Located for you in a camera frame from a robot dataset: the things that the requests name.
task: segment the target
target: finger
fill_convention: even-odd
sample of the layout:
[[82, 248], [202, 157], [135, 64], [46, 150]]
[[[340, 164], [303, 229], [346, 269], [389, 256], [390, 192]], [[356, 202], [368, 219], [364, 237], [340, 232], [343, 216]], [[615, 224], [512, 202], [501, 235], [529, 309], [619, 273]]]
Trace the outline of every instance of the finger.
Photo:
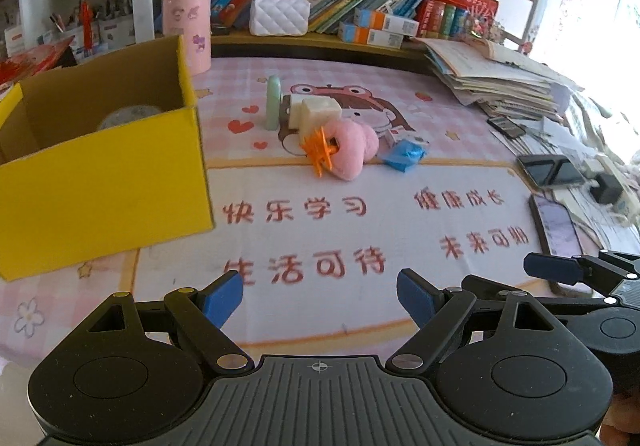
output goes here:
[[640, 433], [640, 404], [635, 397], [614, 396], [603, 424], [626, 433]]
[[613, 426], [603, 424], [600, 428], [600, 440], [606, 446], [628, 446], [629, 434], [616, 430]]

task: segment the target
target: white quilted handbag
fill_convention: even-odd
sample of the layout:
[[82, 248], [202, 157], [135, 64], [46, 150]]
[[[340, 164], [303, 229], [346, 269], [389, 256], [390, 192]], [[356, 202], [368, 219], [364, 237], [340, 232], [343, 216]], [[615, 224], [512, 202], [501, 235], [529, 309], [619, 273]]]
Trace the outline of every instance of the white quilted handbag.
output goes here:
[[256, 36], [301, 36], [309, 29], [305, 0], [253, 0], [249, 31]]

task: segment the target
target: yellow cardboard box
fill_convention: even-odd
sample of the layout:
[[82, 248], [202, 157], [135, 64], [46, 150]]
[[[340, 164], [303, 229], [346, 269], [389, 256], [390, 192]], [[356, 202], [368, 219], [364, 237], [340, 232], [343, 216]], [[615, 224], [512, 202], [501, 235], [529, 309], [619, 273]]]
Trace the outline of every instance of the yellow cardboard box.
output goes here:
[[[111, 113], [160, 114], [98, 130]], [[0, 276], [37, 275], [213, 227], [180, 37], [51, 70], [0, 101]]]

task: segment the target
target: desk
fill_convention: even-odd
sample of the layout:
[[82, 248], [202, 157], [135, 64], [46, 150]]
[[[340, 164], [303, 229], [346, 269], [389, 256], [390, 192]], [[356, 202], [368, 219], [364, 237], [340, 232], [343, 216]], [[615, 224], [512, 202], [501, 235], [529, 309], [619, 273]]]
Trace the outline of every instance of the desk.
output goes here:
[[[406, 174], [370, 165], [353, 183], [287, 166], [305, 163], [283, 145], [290, 134], [261, 128], [272, 74], [284, 91], [308, 86], [331, 94], [377, 129], [399, 123], [424, 131], [431, 141], [427, 165]], [[251, 275], [225, 331], [254, 356], [378, 353], [384, 360], [415, 331], [395, 296], [402, 267], [440, 287], [468, 273], [527, 282], [522, 259], [540, 249], [529, 190], [484, 114], [459, 105], [435, 78], [355, 64], [229, 58], [214, 60], [194, 82], [217, 228], [0, 283], [1, 356], [37, 362], [114, 291], [160, 299], [184, 285], [202, 288], [239, 263], [245, 273], [253, 263]], [[278, 214], [278, 202], [293, 211]]]

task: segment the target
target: white cube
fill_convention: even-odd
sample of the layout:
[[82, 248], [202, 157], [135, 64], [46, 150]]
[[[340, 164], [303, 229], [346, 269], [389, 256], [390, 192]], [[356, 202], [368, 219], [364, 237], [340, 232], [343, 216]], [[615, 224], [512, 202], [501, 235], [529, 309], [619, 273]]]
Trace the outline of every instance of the white cube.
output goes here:
[[290, 94], [289, 106], [289, 129], [298, 130], [300, 128], [300, 112], [302, 102], [307, 98], [326, 98], [327, 96], [317, 96], [315, 94]]
[[300, 141], [310, 136], [332, 119], [340, 119], [342, 108], [333, 98], [327, 96], [306, 97], [300, 107], [300, 127], [298, 134]]
[[427, 139], [427, 134], [425, 133], [417, 133], [415, 131], [407, 131], [402, 127], [395, 127], [393, 129], [386, 130], [384, 136], [389, 148], [392, 148], [396, 143], [399, 143], [403, 139], [407, 139], [416, 145], [420, 145], [424, 150], [429, 150], [430, 143]]

